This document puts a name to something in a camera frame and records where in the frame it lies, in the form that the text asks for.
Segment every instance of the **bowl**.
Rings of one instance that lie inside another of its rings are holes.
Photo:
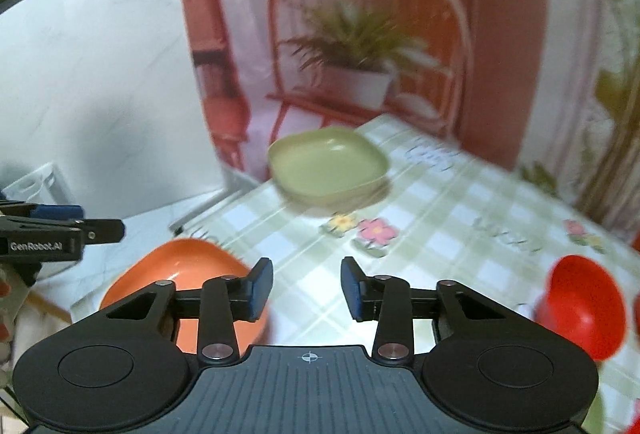
[[[555,265],[535,320],[579,345],[595,362],[613,356],[626,334],[622,293],[609,272],[581,255],[567,255]]]
[[[174,281],[176,288],[181,290],[200,288],[208,279],[220,275],[244,277],[247,273],[249,268],[213,243],[201,239],[174,239],[145,255],[122,274],[103,297],[100,309],[161,279]],[[244,353],[250,344],[264,339],[267,323],[267,308],[254,323],[235,322],[240,353]],[[178,347],[185,353],[195,353],[197,341],[198,321],[180,320]]]
[[[389,170],[385,153],[344,127],[281,138],[269,148],[268,159],[273,179],[286,194],[318,207],[373,194]]]

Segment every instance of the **white container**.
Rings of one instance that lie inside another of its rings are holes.
[[[377,111],[385,105],[391,80],[388,73],[325,66],[317,89],[327,100]]]

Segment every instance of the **red bowl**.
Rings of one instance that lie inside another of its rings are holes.
[[[596,362],[613,356],[626,333],[625,302],[616,282],[581,255],[567,255],[555,265],[535,319],[579,345]]]

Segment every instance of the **checkered tablecloth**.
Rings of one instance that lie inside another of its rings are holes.
[[[384,257],[358,248],[356,229],[344,237],[323,231],[331,215],[288,201],[272,182],[190,230],[250,266],[272,259],[272,343],[372,344],[376,324],[354,322],[340,291],[346,255],[369,275],[388,273],[423,288],[455,279],[514,309],[536,302],[556,260],[583,254],[613,274],[630,309],[640,290],[640,257],[571,208],[387,115],[358,132],[391,161],[389,185],[353,216],[383,218],[398,231]],[[569,236],[566,220],[583,227],[582,235]],[[415,321],[415,338],[417,352],[433,347],[428,321]],[[600,393],[605,432],[623,430],[640,398],[640,348],[631,328],[600,370]]]

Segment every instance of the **white wall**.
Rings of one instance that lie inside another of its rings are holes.
[[[0,36],[2,186],[54,161],[121,218],[222,186],[181,0],[23,0]]]

